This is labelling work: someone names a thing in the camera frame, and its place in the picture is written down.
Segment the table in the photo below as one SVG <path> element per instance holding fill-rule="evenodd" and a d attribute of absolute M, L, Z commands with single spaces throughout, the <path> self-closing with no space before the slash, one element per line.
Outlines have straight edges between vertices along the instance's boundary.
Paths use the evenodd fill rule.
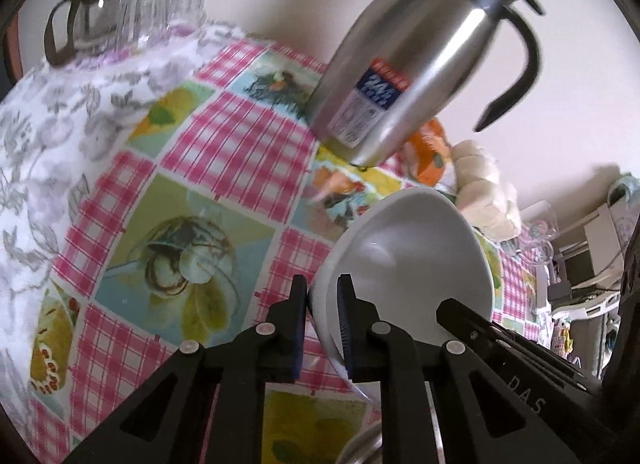
<path fill-rule="evenodd" d="M 180 84 L 207 36 L 210 61 Z M 318 145 L 302 120 L 324 69 L 314 58 L 228 25 L 181 46 L 188 67 L 168 53 L 71 78 L 41 66 L 0 108 L 0 394 L 43 463 L 183 339 L 212 346 L 263 320 L 357 216 L 414 184 L 398 156 L 359 172 Z M 537 339 L 534 277 L 479 238 L 493 319 Z M 263 463 L 291 451 L 330 463 L 380 412 L 307 322 L 300 381 L 270 388 L 264 416 Z"/>

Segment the blue label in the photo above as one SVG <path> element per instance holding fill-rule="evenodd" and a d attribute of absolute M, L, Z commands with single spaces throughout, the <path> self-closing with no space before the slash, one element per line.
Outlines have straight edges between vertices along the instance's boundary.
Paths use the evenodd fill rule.
<path fill-rule="evenodd" d="M 388 110 L 402 94 L 402 91 L 392 82 L 386 80 L 372 68 L 365 72 L 356 88 L 364 97 L 383 110 Z"/>

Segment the bowl rim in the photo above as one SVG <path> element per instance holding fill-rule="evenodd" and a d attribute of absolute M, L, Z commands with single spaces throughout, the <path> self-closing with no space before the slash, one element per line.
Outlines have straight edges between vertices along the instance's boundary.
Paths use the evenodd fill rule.
<path fill-rule="evenodd" d="M 491 321 L 491 316 L 495 307 L 495 290 L 493 286 L 493 279 L 491 274 L 491 268 L 489 266 L 489 262 L 484 255 L 484 251 L 482 249 L 482 245 L 476 235 L 474 229 L 469 225 L 469 223 L 462 216 L 460 211 L 455 207 L 453 202 L 449 200 L 442 193 L 428 186 L 414 186 L 410 188 L 401 189 L 392 193 L 391 195 L 383 198 L 382 200 L 377 201 L 375 204 L 371 206 L 369 210 L 367 210 L 364 215 L 359 217 L 338 239 L 338 241 L 332 247 L 329 255 L 325 258 L 322 265 L 316 271 L 312 279 L 312 283 L 309 286 L 309 305 L 311 310 L 311 318 L 314 329 L 316 330 L 316 334 L 318 335 L 318 339 L 326 351 L 327 357 L 334 367 L 335 371 L 338 375 L 349 385 L 350 389 L 356 393 L 361 398 L 372 402 L 373 404 L 379 406 L 379 399 L 372 394 L 368 393 L 366 386 L 361 386 L 359 384 L 353 383 L 347 375 L 347 370 L 344 367 L 344 359 L 342 354 L 340 353 L 340 349 L 337 347 L 334 337 L 331 334 L 328 324 L 328 303 L 327 303 L 327 293 L 328 293 L 328 285 L 331 281 L 332 275 L 334 274 L 335 266 L 337 265 L 338 260 L 343 256 L 346 252 L 347 248 L 350 247 L 353 240 L 357 237 L 360 231 L 375 219 L 380 213 L 384 212 L 390 206 L 394 206 L 398 202 L 405 200 L 407 198 L 411 198 L 415 195 L 423 195 L 429 198 L 436 198 L 441 201 L 446 201 L 447 205 L 455 211 L 455 214 L 460 218 L 460 221 L 463 223 L 463 227 L 468 229 L 468 232 L 471 237 L 474 239 L 474 245 L 476 251 L 481 255 L 482 260 L 484 261 L 484 267 L 487 273 L 487 279 L 491 282 L 491 308 L 489 309 L 488 317 L 484 316 L 485 319 Z"/>

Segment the white wall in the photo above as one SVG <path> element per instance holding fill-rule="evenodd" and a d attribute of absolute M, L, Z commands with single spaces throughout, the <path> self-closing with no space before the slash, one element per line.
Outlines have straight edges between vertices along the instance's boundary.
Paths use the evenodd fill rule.
<path fill-rule="evenodd" d="M 59 0 L 27 0 L 20 11 L 26 69 L 42 56 L 42 34 Z M 207 0 L 210 16 L 283 40 L 328 60 L 371 0 Z M 618 170 L 640 175 L 640 44 L 612 0 L 539 0 L 547 15 L 516 6 L 539 37 L 543 69 L 524 101 L 475 134 L 520 192 L 520 207 L 546 198 L 561 221 L 593 210 Z M 524 50 L 509 24 L 459 96 L 440 113 L 452 142 L 471 137 L 484 106 L 520 73 Z"/>

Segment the white bowl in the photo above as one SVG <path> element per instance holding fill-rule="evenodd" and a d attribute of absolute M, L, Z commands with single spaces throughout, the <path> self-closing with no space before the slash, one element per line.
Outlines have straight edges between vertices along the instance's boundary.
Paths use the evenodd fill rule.
<path fill-rule="evenodd" d="M 433 345 L 454 337 L 436 322 L 442 300 L 456 298 L 487 320 L 494 307 L 482 247 L 445 196 L 420 186 L 375 203 L 340 237 L 309 291 L 316 333 L 330 361 L 356 393 L 375 404 L 379 383 L 351 383 L 344 367 L 336 297 L 343 273 L 351 274 L 358 298 L 376 305 L 380 319 Z"/>

